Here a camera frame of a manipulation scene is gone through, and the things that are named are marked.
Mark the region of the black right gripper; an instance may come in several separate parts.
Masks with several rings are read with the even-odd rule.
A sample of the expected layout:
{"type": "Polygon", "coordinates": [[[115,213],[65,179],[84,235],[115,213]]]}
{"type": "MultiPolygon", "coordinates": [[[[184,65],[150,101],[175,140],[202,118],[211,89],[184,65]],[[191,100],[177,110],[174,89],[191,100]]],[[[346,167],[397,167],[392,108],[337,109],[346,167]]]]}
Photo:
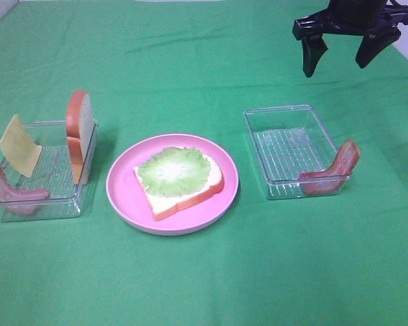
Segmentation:
{"type": "Polygon", "coordinates": [[[408,5],[386,1],[330,1],[328,7],[296,19],[292,28],[303,47],[303,72],[311,77],[328,50],[323,34],[364,35],[356,63],[365,68],[382,50],[397,41],[398,24],[408,24],[408,5]]]}

